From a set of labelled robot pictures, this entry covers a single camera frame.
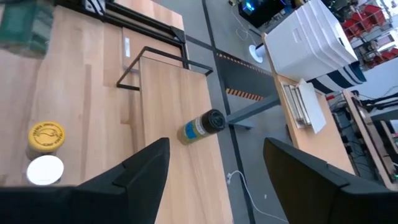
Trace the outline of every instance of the white paper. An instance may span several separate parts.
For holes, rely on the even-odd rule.
[[[300,94],[304,103],[304,107],[310,118],[313,132],[318,133],[325,125],[326,119],[323,115],[321,106],[315,93],[312,83],[300,82],[298,85]]]

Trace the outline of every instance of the yellow black caution tape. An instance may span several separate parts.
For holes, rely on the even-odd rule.
[[[221,53],[217,53],[217,56],[222,57],[222,58],[225,58],[225,59],[228,59],[228,60],[230,60],[230,61],[232,61],[232,62],[234,62],[234,63],[238,63],[238,64],[240,64],[240,65],[244,65],[244,66],[246,66],[247,68],[251,68],[251,69],[253,69],[253,70],[255,70],[255,71],[259,72],[259,73],[262,73],[262,74],[265,74],[265,75],[268,75],[268,76],[272,76],[271,73],[265,71],[264,69],[258,68],[258,67],[256,67],[256,66],[253,66],[253,65],[251,65],[251,64],[249,64],[249,63],[242,62],[242,61],[240,61],[240,60],[236,60],[235,58],[232,58],[232,57],[230,57],[230,56],[223,55],[223,54],[221,54]]]
[[[230,95],[240,96],[240,97],[247,98],[247,99],[250,99],[250,100],[260,101],[260,100],[264,99],[264,97],[259,96],[259,95],[246,93],[244,91],[234,90],[234,89],[230,89],[230,88],[227,88],[225,90],[225,92],[227,94],[230,94]]]

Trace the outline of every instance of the black metal table frame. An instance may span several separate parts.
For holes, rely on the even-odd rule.
[[[154,48],[152,48],[152,47],[145,46],[145,47],[139,52],[138,56],[131,62],[130,66],[126,69],[126,71],[124,71],[123,75],[120,77],[120,79],[118,80],[118,82],[116,82],[116,86],[117,86],[118,88],[125,88],[125,89],[128,89],[128,90],[140,91],[140,88],[137,87],[137,86],[125,85],[125,84],[121,84],[121,82],[122,82],[122,80],[124,79],[124,77],[126,77],[126,75],[132,70],[133,66],[135,66],[135,64],[139,61],[139,59],[141,58],[141,56],[142,56],[146,51],[152,52],[152,53],[155,53],[155,54],[164,56],[164,57],[168,57],[168,58],[171,58],[171,59],[174,59],[174,60],[178,60],[178,61],[180,61],[180,62],[182,62],[182,63],[186,63],[186,64],[189,64],[189,65],[194,65],[194,66],[197,66],[197,67],[200,67],[200,68],[207,69],[208,71],[205,73],[206,76],[210,75],[210,74],[213,72],[213,69],[212,69],[211,67],[209,67],[209,66],[202,65],[202,64],[200,64],[200,63],[198,63],[198,62],[192,62],[191,60],[188,60],[188,59],[185,59],[185,58],[181,58],[181,57],[178,57],[178,56],[169,54],[169,53],[167,53],[167,52],[163,52],[163,51],[161,51],[161,50],[154,49]]]
[[[180,61],[183,62],[183,68],[189,69],[188,64],[190,61],[188,61],[187,47],[185,45],[185,32],[183,30],[180,30],[174,26],[164,24],[164,23],[159,22],[151,17],[145,16],[139,12],[133,11],[127,7],[124,7],[117,3],[114,3],[114,0],[106,0],[106,2],[105,2],[106,10],[105,10],[105,12],[102,12],[103,15],[99,14],[97,10],[96,10],[97,13],[87,11],[82,2],[83,1],[76,1],[76,0],[73,0],[73,2],[72,2],[72,0],[56,0],[55,4],[59,5],[59,6],[66,7],[71,10],[74,10],[76,12],[82,13],[84,15],[93,17],[95,19],[99,19],[103,22],[107,22],[114,26],[125,27],[127,29],[133,30],[140,34],[143,34],[148,37],[152,37],[156,40],[165,42],[166,44],[170,44],[175,47],[178,47],[181,52],[182,60],[180,60]],[[153,31],[151,29],[148,29],[145,26],[140,26],[139,24],[135,24],[135,23],[129,22],[125,19],[116,17],[112,14],[107,13],[107,11],[113,11],[117,14],[120,14],[122,16],[130,18],[134,21],[137,21],[137,22],[140,22],[147,26],[153,27],[153,28],[155,28],[159,31],[162,31],[163,33],[166,33],[168,35],[165,35],[161,32]]]

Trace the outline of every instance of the white plastic container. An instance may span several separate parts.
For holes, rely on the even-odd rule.
[[[26,176],[34,185],[50,185],[60,181],[63,162],[55,156],[40,156],[28,166]]]
[[[341,68],[341,64],[344,64],[344,61],[341,57],[336,55],[336,51],[328,44],[326,40],[325,34],[322,31],[322,27],[319,23],[319,18],[315,15],[315,12],[310,7],[309,4],[306,4],[302,7],[302,13],[307,18],[308,21],[314,21],[309,23],[311,27],[311,31],[314,34],[317,42],[317,47],[321,49],[321,57],[324,62],[326,62],[329,66],[333,67],[333,70],[337,70]]]
[[[317,22],[322,28],[326,41],[335,52],[334,59],[340,62],[340,67],[356,62],[358,58],[337,18],[320,0],[311,0],[308,5],[318,18]]]
[[[312,13],[309,13],[311,7],[307,5],[308,3],[293,12],[266,38],[275,70],[280,75],[297,81],[301,78],[311,80],[320,77],[358,60],[343,28],[333,14],[326,8],[333,18],[311,19],[317,15],[312,11],[312,16]],[[329,32],[322,32],[321,35],[320,30],[323,29]]]
[[[281,75],[309,80],[333,70],[326,69],[314,53],[297,11],[275,27],[266,42],[275,70]]]

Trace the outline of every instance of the black floor mat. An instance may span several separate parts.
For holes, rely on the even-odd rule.
[[[217,60],[227,93],[252,100],[277,94],[269,72],[221,51],[217,53]]]

